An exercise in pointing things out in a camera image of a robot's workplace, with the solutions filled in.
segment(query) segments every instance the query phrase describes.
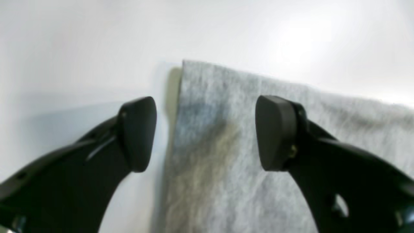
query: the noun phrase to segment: white wall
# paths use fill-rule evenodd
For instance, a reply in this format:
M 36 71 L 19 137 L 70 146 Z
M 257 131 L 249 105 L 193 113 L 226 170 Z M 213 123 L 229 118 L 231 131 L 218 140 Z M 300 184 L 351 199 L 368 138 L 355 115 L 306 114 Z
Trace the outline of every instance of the white wall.
M 150 232 L 183 58 L 414 106 L 411 0 L 3 0 L 0 180 L 151 95 L 149 169 L 119 187 L 101 232 Z

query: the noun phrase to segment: gray towel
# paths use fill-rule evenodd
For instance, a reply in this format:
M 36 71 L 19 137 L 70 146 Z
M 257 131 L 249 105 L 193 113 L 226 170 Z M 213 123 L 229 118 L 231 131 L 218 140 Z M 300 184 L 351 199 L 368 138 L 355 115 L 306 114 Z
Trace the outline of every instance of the gray towel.
M 339 140 L 414 176 L 412 110 L 184 61 L 166 167 L 166 233 L 317 232 L 289 174 L 260 166 L 254 115 L 259 95 L 301 103 L 310 120 Z

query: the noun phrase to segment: black plastic arm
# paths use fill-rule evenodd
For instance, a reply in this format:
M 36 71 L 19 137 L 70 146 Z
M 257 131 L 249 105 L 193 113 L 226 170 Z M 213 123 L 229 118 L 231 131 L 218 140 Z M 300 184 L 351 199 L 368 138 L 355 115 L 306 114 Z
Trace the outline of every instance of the black plastic arm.
M 0 225 L 16 233 L 98 232 L 121 180 L 148 166 L 156 125 L 151 97 L 76 143 L 22 168 L 0 185 Z
M 256 134 L 263 168 L 291 174 L 319 232 L 414 232 L 414 182 L 377 156 L 337 141 L 309 121 L 300 104 L 260 96 Z

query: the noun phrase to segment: white surface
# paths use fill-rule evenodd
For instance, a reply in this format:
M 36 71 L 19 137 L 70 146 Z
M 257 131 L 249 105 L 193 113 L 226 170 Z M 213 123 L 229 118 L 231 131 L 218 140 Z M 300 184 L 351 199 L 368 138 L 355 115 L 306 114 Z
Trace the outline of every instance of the white surface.
M 183 58 L 414 106 L 414 3 L 3 0 L 0 180 L 151 95 L 151 163 L 122 182 L 100 232 L 154 232 L 175 118 L 170 72 Z

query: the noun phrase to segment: gray fabric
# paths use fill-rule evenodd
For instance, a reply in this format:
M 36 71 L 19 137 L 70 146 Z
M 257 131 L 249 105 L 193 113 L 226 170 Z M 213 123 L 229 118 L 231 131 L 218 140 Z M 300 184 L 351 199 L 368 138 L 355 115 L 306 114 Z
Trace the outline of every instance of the gray fabric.
M 259 95 L 301 103 L 309 119 L 339 140 L 414 176 L 412 110 L 184 61 L 166 168 L 167 233 L 317 232 L 293 179 L 260 166 L 254 118 Z

